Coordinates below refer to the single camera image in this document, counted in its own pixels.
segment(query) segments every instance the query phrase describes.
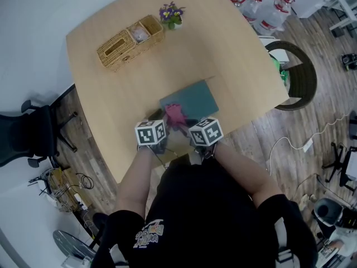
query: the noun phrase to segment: table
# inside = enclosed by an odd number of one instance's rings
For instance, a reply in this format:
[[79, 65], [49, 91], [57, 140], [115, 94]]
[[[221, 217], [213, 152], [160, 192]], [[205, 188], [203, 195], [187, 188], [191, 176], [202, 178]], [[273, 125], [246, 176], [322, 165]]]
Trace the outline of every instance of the table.
[[[96, 49], [164, 3], [186, 7], [182, 29], [116, 73], [104, 68]], [[271, 58], [230, 0], [117, 0], [67, 35], [67, 53], [79, 99], [109, 170], [120, 182], [136, 153], [134, 127], [159, 108], [159, 100], [206, 79], [219, 107], [224, 133], [288, 99]], [[186, 138], [168, 139], [183, 155]], [[167, 152], [164, 162], [176, 156]]]
[[352, 24], [353, 22], [357, 22], [357, 17], [355, 13], [353, 12], [353, 8], [357, 6], [356, 3], [354, 3], [352, 6], [348, 5], [346, 0], [335, 0], [335, 4], [340, 4], [342, 10], [345, 12], [346, 18], [341, 20], [340, 22], [334, 24], [333, 26], [330, 27], [330, 31], [336, 29], [336, 28], [343, 28], [348, 26], [349, 24]]

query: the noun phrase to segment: small vase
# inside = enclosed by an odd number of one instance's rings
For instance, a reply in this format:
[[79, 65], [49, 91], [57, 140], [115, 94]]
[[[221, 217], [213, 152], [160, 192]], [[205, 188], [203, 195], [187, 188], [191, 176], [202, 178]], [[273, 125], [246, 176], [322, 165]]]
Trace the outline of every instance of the small vase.
[[182, 25], [183, 25], [183, 20], [182, 20], [182, 18], [181, 18], [181, 16], [180, 16], [180, 20], [181, 20], [181, 24], [180, 25], [178, 25], [178, 24], [175, 24], [175, 28], [174, 28], [174, 30], [178, 30], [178, 29], [181, 29], [182, 28]]

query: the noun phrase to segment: white cube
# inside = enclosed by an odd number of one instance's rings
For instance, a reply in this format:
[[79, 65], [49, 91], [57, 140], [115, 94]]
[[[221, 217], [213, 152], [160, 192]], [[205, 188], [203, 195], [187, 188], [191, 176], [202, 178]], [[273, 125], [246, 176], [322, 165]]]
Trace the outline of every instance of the white cube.
[[135, 126], [136, 139], [140, 146], [158, 144], [166, 137], [163, 120], [143, 121]]
[[192, 140], [196, 146], [211, 146], [223, 138], [223, 131], [218, 119], [208, 117], [190, 129]]

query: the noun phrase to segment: pink cloth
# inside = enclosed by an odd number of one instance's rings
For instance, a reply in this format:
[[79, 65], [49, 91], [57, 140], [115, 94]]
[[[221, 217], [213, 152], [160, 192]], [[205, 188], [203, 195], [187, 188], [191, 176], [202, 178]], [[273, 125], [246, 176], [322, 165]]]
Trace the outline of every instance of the pink cloth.
[[186, 125], [185, 116], [182, 114], [182, 108], [179, 104], [170, 104], [165, 106], [165, 112], [167, 114], [167, 123], [172, 127], [179, 127], [180, 125]]

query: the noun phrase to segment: shirt graphic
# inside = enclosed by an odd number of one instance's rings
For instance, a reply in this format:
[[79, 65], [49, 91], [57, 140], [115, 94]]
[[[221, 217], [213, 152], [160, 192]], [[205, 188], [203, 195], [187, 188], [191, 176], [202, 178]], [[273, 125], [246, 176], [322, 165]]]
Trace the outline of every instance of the shirt graphic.
[[146, 248], [150, 243], [157, 243], [158, 237], [163, 235], [163, 219], [157, 219], [145, 225], [141, 231], [135, 235], [137, 241], [134, 248]]

